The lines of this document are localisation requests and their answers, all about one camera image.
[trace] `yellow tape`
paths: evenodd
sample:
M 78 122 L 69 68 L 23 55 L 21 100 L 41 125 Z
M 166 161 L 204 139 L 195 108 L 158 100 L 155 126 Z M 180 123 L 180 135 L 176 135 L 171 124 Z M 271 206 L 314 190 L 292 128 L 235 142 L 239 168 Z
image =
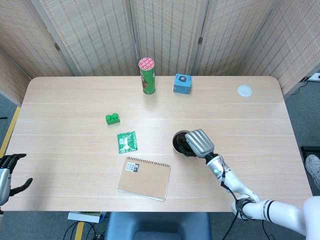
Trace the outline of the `yellow tape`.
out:
M 17 119 L 18 119 L 18 116 L 19 116 L 19 113 L 20 113 L 20 107 L 16 107 L 16 110 L 15 110 L 15 113 L 12 117 L 12 120 L 11 120 L 11 123 L 10 123 L 10 126 L 8 128 L 8 131 L 6 132 L 6 135 L 4 137 L 4 140 L 3 140 L 3 143 L 2 143 L 2 146 L 0 148 L 0 158 L 2 158 L 4 155 L 5 155 L 5 151 L 7 149 L 7 146 L 9 144 L 9 140 L 11 138 L 11 135 L 12 135 L 12 132 L 14 130 L 14 127 L 16 125 L 16 122 L 17 122 Z
M 76 227 L 74 240 L 81 240 L 82 232 L 84 231 L 84 225 L 85 225 L 85 223 L 83 221 L 78 222 L 78 226 Z

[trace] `notebook spiral binding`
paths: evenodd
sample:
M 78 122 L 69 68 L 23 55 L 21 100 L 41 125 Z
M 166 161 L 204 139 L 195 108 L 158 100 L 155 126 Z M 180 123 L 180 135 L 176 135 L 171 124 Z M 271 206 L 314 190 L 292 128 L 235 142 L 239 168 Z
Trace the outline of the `notebook spiral binding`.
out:
M 131 157 L 131 156 L 128 156 L 127 159 L 134 160 L 134 161 L 141 162 L 141 163 L 153 164 L 153 165 L 157 165 L 157 166 L 161 166 L 161 167 L 170 168 L 169 164 L 160 163 L 160 162 L 156 162 L 156 161 L 143 160 L 143 159 L 135 158 L 135 157 Z

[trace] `shoe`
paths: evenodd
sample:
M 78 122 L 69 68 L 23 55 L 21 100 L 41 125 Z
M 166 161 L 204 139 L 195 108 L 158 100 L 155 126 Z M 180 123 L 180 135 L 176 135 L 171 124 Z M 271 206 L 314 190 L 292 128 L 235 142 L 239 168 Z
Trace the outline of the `shoe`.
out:
M 314 184 L 320 189 L 320 159 L 316 155 L 309 155 L 305 160 L 305 168 L 311 175 Z

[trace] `red can lid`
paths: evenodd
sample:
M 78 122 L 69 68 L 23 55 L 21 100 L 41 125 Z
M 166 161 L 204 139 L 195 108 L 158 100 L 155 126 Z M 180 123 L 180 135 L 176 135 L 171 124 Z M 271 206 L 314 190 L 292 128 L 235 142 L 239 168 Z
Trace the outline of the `red can lid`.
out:
M 155 61 L 151 57 L 144 57 L 140 59 L 138 65 L 139 65 L 139 68 L 147 71 L 155 67 Z

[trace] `black cable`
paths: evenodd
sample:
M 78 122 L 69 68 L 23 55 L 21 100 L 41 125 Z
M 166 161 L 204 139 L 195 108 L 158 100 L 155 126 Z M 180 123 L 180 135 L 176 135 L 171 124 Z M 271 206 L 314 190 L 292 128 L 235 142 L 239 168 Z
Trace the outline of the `black cable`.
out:
M 95 223 L 90 227 L 88 233 L 86 234 L 85 240 L 88 239 L 88 236 L 89 236 L 89 233 L 90 233 L 91 229 L 93 229 L 93 231 L 94 231 L 94 237 L 96 237 L 96 231 L 95 231 L 95 227 L 94 227 L 94 226 L 95 226 Z
M 67 235 L 67 232 L 69 231 L 70 228 L 72 228 L 72 226 L 75 225 L 75 226 L 73 227 L 72 232 L 71 232 L 71 236 L 70 236 L 70 239 L 71 239 L 72 234 L 74 233 L 74 230 L 75 230 L 75 228 L 76 228 L 76 226 L 77 226 L 76 224 L 78 224 L 78 223 L 86 223 L 86 224 L 89 224 L 89 225 L 91 226 L 90 230 L 93 229 L 94 236 L 96 236 L 96 230 L 95 230 L 94 224 L 92 225 L 90 222 L 87 222 L 87 221 L 77 221 L 77 222 L 72 223 L 72 224 L 67 228 L 67 230 L 65 231 L 65 233 L 64 233 L 64 235 L 63 235 L 63 239 L 62 239 L 62 240 L 65 240 L 65 237 L 66 237 L 66 235 Z
M 226 234 L 224 235 L 224 237 L 222 238 L 222 240 L 225 240 L 226 237 L 227 237 L 227 235 L 228 235 L 228 233 L 231 231 L 232 227 L 234 226 L 235 221 L 237 220 L 238 214 L 239 214 L 239 212 L 237 211 L 234 219 L 232 220 L 232 223 L 231 223 L 228 231 L 226 232 Z
M 70 229 L 73 225 L 76 225 L 77 223 L 78 223 L 78 221 L 76 221 L 76 222 L 72 223 L 72 224 L 68 227 L 68 229 L 65 231 L 65 233 L 64 233 L 64 235 L 63 235 L 62 240 L 65 240 L 65 237 L 66 237 L 67 232 L 69 231 L 69 229 Z
M 305 86 L 308 85 L 308 83 L 309 83 L 309 81 L 306 81 L 306 84 L 305 84 L 305 85 L 300 86 L 299 89 L 298 89 L 295 93 L 292 93 L 291 95 L 296 95 L 296 94 L 300 93 L 300 88 L 304 88 Z
M 74 234 L 74 231 L 75 231 L 75 229 L 76 229 L 76 226 L 77 226 L 77 224 L 74 225 L 73 228 L 72 228 L 72 232 L 71 232 L 71 235 L 70 235 L 70 240 L 72 240 L 72 235 Z
M 273 240 L 276 240 L 275 236 L 273 236 L 272 234 L 268 235 L 268 233 L 267 233 L 267 231 L 265 229 L 265 220 L 262 220 L 262 228 L 263 228 L 264 234 L 266 235 L 268 240 L 271 240 L 270 237 L 272 237 Z
M 100 236 L 99 235 L 98 236 L 94 236 L 94 238 L 92 240 L 103 240 L 105 238 L 105 233 L 106 233 L 106 231 L 101 233 Z
M 221 187 L 227 189 L 233 196 L 234 200 L 235 200 L 235 204 L 238 203 L 238 199 L 236 198 L 236 195 L 230 190 L 230 188 L 225 185 L 225 178 L 226 178 L 226 167 L 225 167 L 225 160 L 224 158 L 218 154 L 219 157 L 221 158 L 221 163 L 222 163 L 222 169 L 223 169 L 223 172 L 222 172 L 222 180 L 221 180 Z

